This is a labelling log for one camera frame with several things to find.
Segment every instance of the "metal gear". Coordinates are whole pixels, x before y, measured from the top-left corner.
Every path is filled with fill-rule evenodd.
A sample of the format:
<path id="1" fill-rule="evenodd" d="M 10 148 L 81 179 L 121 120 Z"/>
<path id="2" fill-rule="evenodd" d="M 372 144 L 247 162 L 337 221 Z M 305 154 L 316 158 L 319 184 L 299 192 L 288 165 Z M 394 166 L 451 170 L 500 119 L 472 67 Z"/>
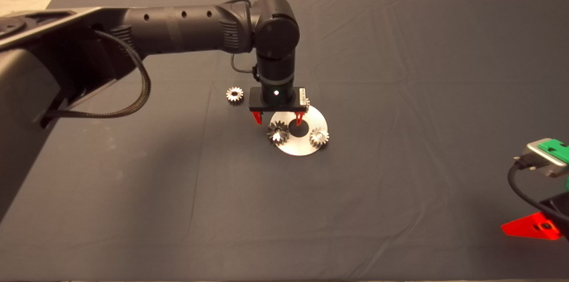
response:
<path id="1" fill-rule="evenodd" d="M 322 128 L 315 128 L 310 133 L 310 144 L 315 148 L 320 148 L 330 140 L 330 134 Z"/>
<path id="2" fill-rule="evenodd" d="M 282 121 L 273 122 L 267 127 L 269 142 L 273 145 L 284 144 L 289 139 L 289 127 Z"/>
<path id="3" fill-rule="evenodd" d="M 227 102 L 231 105 L 238 105 L 243 102 L 243 89 L 240 87 L 232 87 L 225 92 L 225 97 L 227 98 Z"/>

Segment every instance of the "gear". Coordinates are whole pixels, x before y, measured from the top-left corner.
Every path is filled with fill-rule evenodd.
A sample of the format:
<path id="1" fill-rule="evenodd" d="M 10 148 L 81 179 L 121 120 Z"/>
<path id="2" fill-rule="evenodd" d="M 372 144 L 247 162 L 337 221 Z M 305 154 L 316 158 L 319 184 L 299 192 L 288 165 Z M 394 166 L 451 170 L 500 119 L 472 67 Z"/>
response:
<path id="1" fill-rule="evenodd" d="M 320 148 L 330 140 L 330 134 L 322 128 L 315 128 L 310 133 L 310 144 L 315 148 Z"/>
<path id="2" fill-rule="evenodd" d="M 238 105 L 243 102 L 243 89 L 240 87 L 232 87 L 225 92 L 225 97 L 227 98 L 227 102 L 231 105 Z"/>
<path id="3" fill-rule="evenodd" d="M 289 127 L 282 121 L 273 122 L 267 127 L 267 136 L 274 145 L 284 144 L 289 139 Z"/>

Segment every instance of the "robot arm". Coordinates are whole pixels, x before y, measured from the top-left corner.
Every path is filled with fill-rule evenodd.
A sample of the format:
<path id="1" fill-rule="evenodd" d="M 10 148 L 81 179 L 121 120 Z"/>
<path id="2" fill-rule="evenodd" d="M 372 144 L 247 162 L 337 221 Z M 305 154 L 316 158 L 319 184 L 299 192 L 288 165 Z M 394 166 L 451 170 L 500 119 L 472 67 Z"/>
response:
<path id="1" fill-rule="evenodd" d="M 130 45 L 141 59 L 255 48 L 254 76 L 260 87 L 251 90 L 250 110 L 259 117 L 262 112 L 305 110 L 304 89 L 293 87 L 299 28 L 286 0 L 24 12 L 0 18 L 0 29 L 0 52 L 23 51 L 56 80 L 60 91 L 51 109 L 72 106 L 134 69 L 126 52 L 95 34 L 102 31 Z"/>

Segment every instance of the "black connector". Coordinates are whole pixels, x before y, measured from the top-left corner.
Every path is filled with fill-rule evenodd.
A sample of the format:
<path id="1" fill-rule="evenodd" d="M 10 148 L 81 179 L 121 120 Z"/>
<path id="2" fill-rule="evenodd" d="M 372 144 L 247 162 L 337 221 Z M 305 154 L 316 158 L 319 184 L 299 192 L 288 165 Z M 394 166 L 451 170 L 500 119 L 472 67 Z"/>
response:
<path id="1" fill-rule="evenodd" d="M 518 164 L 518 169 L 520 170 L 535 170 L 549 164 L 549 161 L 546 158 L 541 157 L 539 154 L 533 152 L 526 153 L 514 159 L 516 160 L 516 164 Z"/>

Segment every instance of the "table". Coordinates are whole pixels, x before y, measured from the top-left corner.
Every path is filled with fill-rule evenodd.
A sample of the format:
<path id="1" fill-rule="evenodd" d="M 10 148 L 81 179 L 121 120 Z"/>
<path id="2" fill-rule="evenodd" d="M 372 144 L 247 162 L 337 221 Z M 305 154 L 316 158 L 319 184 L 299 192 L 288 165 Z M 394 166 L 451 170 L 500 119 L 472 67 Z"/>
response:
<path id="1" fill-rule="evenodd" d="M 506 183 L 512 156 L 569 138 L 569 0 L 288 1 L 325 150 L 271 148 L 224 98 L 256 84 L 228 54 L 151 56 L 141 111 L 55 126 L 0 224 L 0 280 L 569 278 L 566 242 L 500 230 L 534 212 Z M 134 72 L 77 109 L 139 87 Z M 536 199 L 564 185 L 520 182 Z"/>

